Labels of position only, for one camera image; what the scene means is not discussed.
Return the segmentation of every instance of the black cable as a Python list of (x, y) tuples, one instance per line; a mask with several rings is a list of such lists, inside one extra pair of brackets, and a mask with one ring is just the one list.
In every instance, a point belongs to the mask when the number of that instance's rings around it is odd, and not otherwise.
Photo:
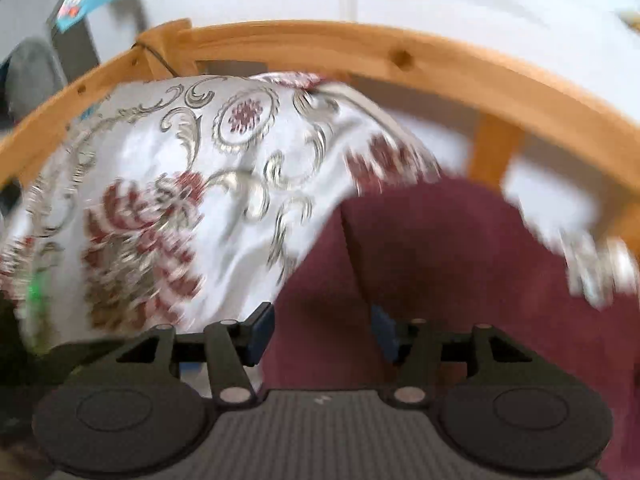
[(141, 46), (145, 50), (148, 50), (153, 57), (155, 57), (160, 63), (162, 63), (162, 66), (164, 66), (172, 76), (180, 77), (180, 75), (165, 61), (164, 57), (160, 56), (160, 53), (156, 49), (148, 46), (148, 44), (141, 43), (140, 41), (136, 41), (136, 43), (133, 44), (132, 48), (134, 48), (135, 46)]

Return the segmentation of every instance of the white wall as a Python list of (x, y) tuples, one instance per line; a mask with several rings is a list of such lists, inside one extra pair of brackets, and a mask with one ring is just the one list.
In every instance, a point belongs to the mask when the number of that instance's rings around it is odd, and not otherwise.
[[(44, 31), (56, 0), (0, 0), (0, 57)], [(615, 16), (640, 0), (126, 0), (88, 19), (102, 60), (129, 48), (139, 30), (177, 18), (194, 25), (245, 20), (348, 20), (442, 34), (528, 60), (586, 88), (640, 123), (640, 36)], [(357, 85), (462, 171), (475, 114), (417, 92), (373, 82)], [(602, 197), (621, 193), (560, 150), (532, 140), (508, 174), (506, 195), (547, 226), (591, 226)]]

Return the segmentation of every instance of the screw hole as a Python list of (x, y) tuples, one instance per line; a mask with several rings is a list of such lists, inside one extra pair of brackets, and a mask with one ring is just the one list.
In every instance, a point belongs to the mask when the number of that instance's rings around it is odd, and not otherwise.
[(391, 62), (400, 70), (409, 70), (414, 65), (414, 56), (404, 49), (399, 49), (391, 53)]

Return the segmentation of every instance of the wooden bed frame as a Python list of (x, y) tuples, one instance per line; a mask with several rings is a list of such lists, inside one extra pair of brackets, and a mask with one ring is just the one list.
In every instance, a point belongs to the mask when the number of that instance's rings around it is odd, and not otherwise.
[[(198, 62), (259, 61), (348, 81), (366, 76), (441, 95), (482, 113), (468, 176), (500, 189), (526, 132), (561, 146), (630, 191), (607, 234), (640, 255), (640, 126), (610, 105), (542, 69), (446, 38), (389, 27), (334, 22), (253, 22), (192, 28), (178, 20), (144, 32), (180, 76)], [(119, 83), (170, 72), (141, 46), (99, 66), (52, 97), (0, 143), (0, 177), (23, 185), (65, 138), (71, 119)]]

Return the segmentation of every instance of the maroon cloth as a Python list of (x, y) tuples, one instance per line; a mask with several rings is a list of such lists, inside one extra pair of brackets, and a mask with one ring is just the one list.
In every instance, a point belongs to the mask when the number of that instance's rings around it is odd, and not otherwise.
[(640, 479), (640, 312), (616, 296), (599, 312), (568, 292), (564, 258), (519, 211), (465, 180), (344, 202), (282, 289), (263, 359), (268, 388), (353, 388), (393, 380), (369, 307), (469, 332), (491, 323), (598, 391), (614, 414), (601, 469)]

